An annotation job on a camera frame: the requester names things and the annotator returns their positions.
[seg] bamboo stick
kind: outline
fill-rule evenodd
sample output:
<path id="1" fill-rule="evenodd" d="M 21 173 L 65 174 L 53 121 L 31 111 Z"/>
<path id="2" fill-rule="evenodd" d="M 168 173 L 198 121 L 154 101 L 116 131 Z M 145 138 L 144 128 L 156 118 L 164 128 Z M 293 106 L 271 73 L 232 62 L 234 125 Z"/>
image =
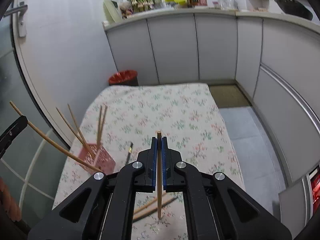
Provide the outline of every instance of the bamboo stick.
<path id="1" fill-rule="evenodd" d="M 10 101 L 10 105 L 13 107 L 14 110 L 16 110 L 16 112 L 19 115 L 23 115 L 20 110 L 15 106 L 15 104 Z M 62 148 L 59 144 L 55 143 L 54 141 L 52 141 L 48 136 L 46 136 L 41 130 L 39 130 L 36 126 L 34 126 L 34 124 L 32 122 L 30 122 L 28 120 L 28 125 L 37 133 L 39 134 L 43 139 L 45 139 L 48 143 L 50 143 L 53 147 L 55 147 L 57 150 L 61 151 L 62 153 L 64 153 L 65 155 L 67 155 L 68 157 L 70 157 L 71 159 L 74 159 L 75 161 L 81 163 L 82 165 L 94 170 L 94 171 L 99 171 L 101 172 L 100 169 L 84 162 L 83 160 L 81 160 L 80 158 L 74 156 L 72 153 L 68 152 L 66 149 Z"/>
<path id="2" fill-rule="evenodd" d="M 78 138 L 78 140 L 82 143 L 82 145 L 84 146 L 83 140 L 81 139 L 81 137 L 76 133 L 76 131 L 72 128 L 71 124 L 68 122 L 68 120 L 64 117 L 64 115 L 61 113 L 61 111 L 56 107 L 57 111 L 59 112 L 59 114 L 61 115 L 62 119 L 64 120 L 64 122 L 67 124 L 67 126 L 70 128 L 71 132 L 73 132 L 73 134 Z"/>
<path id="3" fill-rule="evenodd" d="M 78 130 L 78 133 L 79 133 L 81 139 L 83 140 L 84 146 L 85 146 L 85 148 L 87 149 L 88 153 L 91 155 L 91 158 L 94 160 L 95 154 L 92 152 L 91 148 L 90 148 L 89 145 L 87 144 L 87 142 L 86 142 L 86 140 L 85 140 L 85 138 L 84 138 L 84 136 L 83 136 L 83 134 L 82 134 L 82 132 L 81 132 L 78 124 L 77 124 L 76 118 L 75 118 L 75 116 L 74 116 L 74 114 L 73 114 L 73 112 L 72 112 L 71 107 L 70 107 L 69 104 L 68 104 L 68 108 L 69 108 L 71 117 L 72 117 L 72 119 L 73 119 L 73 122 L 75 123 L 75 126 L 76 126 L 76 128 L 77 128 L 77 130 Z"/>
<path id="4" fill-rule="evenodd" d="M 165 207 L 166 205 L 170 204 L 171 202 L 175 201 L 178 197 L 173 197 L 165 202 L 162 203 L 161 207 L 160 207 L 160 210 Z M 158 207 L 155 207 L 151 210 L 146 210 L 145 212 L 143 212 L 142 214 L 140 215 L 136 215 L 136 216 L 133 216 L 133 219 L 132 219 L 132 223 L 134 222 L 137 222 L 139 221 L 140 219 L 143 219 L 151 214 L 153 214 L 154 212 L 156 211 L 159 211 L 159 208 Z"/>
<path id="5" fill-rule="evenodd" d="M 98 150 L 99 135 L 100 135 L 101 112 L 102 112 L 102 106 L 100 106 L 100 111 L 99 111 L 99 121 L 98 121 L 98 129 L 97 129 L 97 150 Z"/>
<path id="6" fill-rule="evenodd" d="M 104 125 L 104 122 L 105 122 L 105 120 L 106 120 L 107 109 L 108 109 L 108 107 L 105 105 L 105 106 L 104 106 L 103 119 L 102 119 L 102 122 L 100 123 L 99 148 L 100 148 L 100 144 L 101 144 L 101 137 L 102 137 L 103 125 Z"/>
<path id="7" fill-rule="evenodd" d="M 105 105 L 103 119 L 102 119 L 102 122 L 100 120 L 100 125 L 99 125 L 99 137 L 98 137 L 98 141 L 97 141 L 97 152 L 96 152 L 97 154 L 96 154 L 96 157 L 95 157 L 95 160 L 94 160 L 94 163 L 93 163 L 94 166 L 96 166 L 96 164 L 98 162 L 98 159 L 99 159 L 99 156 L 100 156 L 100 153 L 101 153 L 101 149 L 100 149 L 101 137 L 102 137 L 103 124 L 104 124 L 104 121 L 106 119 L 106 113 L 107 113 L 107 106 Z"/>
<path id="8" fill-rule="evenodd" d="M 158 219 L 161 219 L 162 203 L 162 163 L 161 163 L 161 131 L 157 132 L 157 196 L 158 196 Z"/>
<path id="9" fill-rule="evenodd" d="M 153 204 L 154 202 L 156 202 L 158 200 L 158 198 L 154 198 L 153 200 L 149 201 L 148 203 L 144 204 L 143 206 L 137 208 L 134 210 L 133 214 L 136 214 L 138 212 L 140 212 L 141 210 L 143 210 L 144 208 L 150 206 L 151 204 Z"/>

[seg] white cabinet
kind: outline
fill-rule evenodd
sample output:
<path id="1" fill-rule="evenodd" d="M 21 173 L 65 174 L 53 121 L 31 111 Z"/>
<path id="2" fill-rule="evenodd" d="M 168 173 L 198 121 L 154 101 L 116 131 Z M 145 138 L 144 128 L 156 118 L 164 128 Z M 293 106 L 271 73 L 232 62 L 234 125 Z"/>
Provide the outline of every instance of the white cabinet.
<path id="1" fill-rule="evenodd" d="M 260 67 L 253 98 L 282 148 L 289 185 L 320 160 L 320 136 L 296 92 L 270 69 Z"/>
<path id="2" fill-rule="evenodd" d="M 252 98 L 257 82 L 262 46 L 262 19 L 239 18 L 236 80 Z"/>
<path id="3" fill-rule="evenodd" d="M 148 26 L 160 83 L 199 80 L 193 14 L 148 19 Z"/>
<path id="4" fill-rule="evenodd" d="M 304 228 L 307 215 L 307 198 L 304 181 L 300 179 L 279 193 L 281 223 L 284 224 L 295 238 Z"/>
<path id="5" fill-rule="evenodd" d="M 107 31 L 118 71 L 138 72 L 139 85 L 159 84 L 146 20 Z"/>
<path id="6" fill-rule="evenodd" d="M 234 16 L 195 14 L 201 81 L 235 79 L 237 23 Z"/>
<path id="7" fill-rule="evenodd" d="M 320 35 L 265 19 L 261 61 L 283 77 L 320 116 Z"/>

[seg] floor mat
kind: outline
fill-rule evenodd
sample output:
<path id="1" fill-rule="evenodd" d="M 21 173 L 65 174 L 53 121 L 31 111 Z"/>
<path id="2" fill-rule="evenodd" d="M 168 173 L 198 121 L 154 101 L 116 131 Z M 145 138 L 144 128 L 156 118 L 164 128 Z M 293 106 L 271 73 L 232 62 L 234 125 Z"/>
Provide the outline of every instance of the floor mat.
<path id="1" fill-rule="evenodd" d="M 209 90 L 218 108 L 251 106 L 236 85 L 209 86 Z"/>

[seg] pink basket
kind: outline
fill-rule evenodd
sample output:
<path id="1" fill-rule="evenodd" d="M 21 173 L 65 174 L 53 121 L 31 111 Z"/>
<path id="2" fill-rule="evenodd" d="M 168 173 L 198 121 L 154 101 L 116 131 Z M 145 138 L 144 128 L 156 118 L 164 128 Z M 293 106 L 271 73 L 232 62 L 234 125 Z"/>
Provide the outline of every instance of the pink basket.
<path id="1" fill-rule="evenodd" d="M 90 149 L 97 154 L 97 144 L 90 144 L 88 143 Z M 94 164 L 94 160 L 91 158 L 91 155 L 88 153 L 88 151 L 82 147 L 79 158 L 86 163 L 89 163 L 91 165 Z M 98 157 L 98 161 L 95 165 L 98 169 L 102 170 L 106 175 L 113 173 L 113 170 L 116 166 L 116 162 L 113 160 L 113 158 L 110 156 L 110 154 L 107 152 L 107 150 L 101 145 L 100 146 L 100 154 Z M 91 175 L 96 173 L 96 171 L 87 168 L 86 166 L 83 166 L 83 168 L 88 171 Z"/>

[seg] metal screw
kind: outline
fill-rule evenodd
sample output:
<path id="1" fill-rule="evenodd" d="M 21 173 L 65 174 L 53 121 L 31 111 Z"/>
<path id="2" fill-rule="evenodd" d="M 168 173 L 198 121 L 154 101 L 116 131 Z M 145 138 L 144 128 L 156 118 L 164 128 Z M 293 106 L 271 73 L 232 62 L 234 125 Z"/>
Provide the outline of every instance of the metal screw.
<path id="1" fill-rule="evenodd" d="M 177 167 L 180 168 L 180 169 L 183 169 L 187 166 L 187 164 L 185 162 L 177 162 Z"/>
<path id="2" fill-rule="evenodd" d="M 217 179 L 217 180 L 223 180 L 226 176 L 224 176 L 223 173 L 221 172 L 217 172 L 214 177 Z"/>
<path id="3" fill-rule="evenodd" d="M 135 169 L 141 168 L 142 163 L 141 162 L 134 162 L 134 163 L 132 163 L 132 167 L 134 167 Z"/>
<path id="4" fill-rule="evenodd" d="M 97 172 L 96 174 L 94 174 L 93 176 L 96 180 L 100 180 L 104 177 L 102 172 Z"/>

